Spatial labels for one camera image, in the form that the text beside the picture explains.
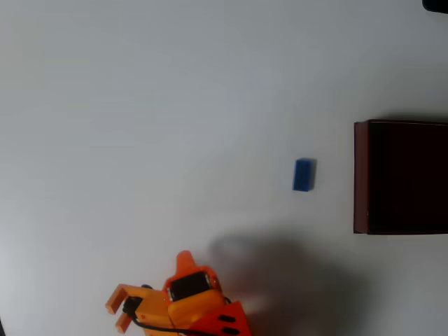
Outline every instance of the black wire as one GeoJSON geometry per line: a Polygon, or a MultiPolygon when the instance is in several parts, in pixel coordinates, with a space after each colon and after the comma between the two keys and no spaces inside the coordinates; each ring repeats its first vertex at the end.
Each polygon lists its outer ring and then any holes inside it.
{"type": "Polygon", "coordinates": [[[156,327],[155,325],[143,324],[142,322],[138,322],[136,318],[133,318],[132,320],[135,324],[137,324],[139,327],[143,329],[162,331],[163,333],[182,333],[186,335],[197,335],[197,336],[217,336],[215,334],[210,334],[208,332],[198,330],[156,327]]]}

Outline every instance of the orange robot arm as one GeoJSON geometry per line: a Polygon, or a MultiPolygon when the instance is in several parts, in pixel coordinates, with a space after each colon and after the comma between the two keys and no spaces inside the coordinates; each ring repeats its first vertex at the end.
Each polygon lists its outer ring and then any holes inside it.
{"type": "Polygon", "coordinates": [[[115,314],[123,301],[121,333],[134,321],[146,336],[251,336],[241,304],[227,302],[216,273],[197,266],[189,251],[178,254],[176,274],[163,290],[119,285],[106,308],[115,314]]]}

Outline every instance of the blue block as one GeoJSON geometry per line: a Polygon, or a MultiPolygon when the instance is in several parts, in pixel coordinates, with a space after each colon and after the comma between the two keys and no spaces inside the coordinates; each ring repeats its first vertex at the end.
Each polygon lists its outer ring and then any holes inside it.
{"type": "Polygon", "coordinates": [[[315,160],[299,159],[295,162],[293,190],[310,191],[314,185],[315,160]]]}

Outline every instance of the dark red box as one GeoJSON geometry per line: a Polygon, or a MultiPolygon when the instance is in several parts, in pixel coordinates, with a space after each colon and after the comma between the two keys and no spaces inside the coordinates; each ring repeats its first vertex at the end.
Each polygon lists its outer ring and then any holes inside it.
{"type": "Polygon", "coordinates": [[[355,123],[353,231],[448,233],[448,123],[355,123]]]}

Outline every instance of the white table surface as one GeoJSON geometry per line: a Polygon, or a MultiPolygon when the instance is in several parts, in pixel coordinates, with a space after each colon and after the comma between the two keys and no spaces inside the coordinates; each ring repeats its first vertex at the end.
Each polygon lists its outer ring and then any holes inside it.
{"type": "Polygon", "coordinates": [[[354,122],[447,115],[447,32],[419,0],[3,1],[7,336],[117,335],[115,286],[181,249],[287,307],[274,334],[445,336],[448,237],[353,235],[352,190],[354,122]]]}

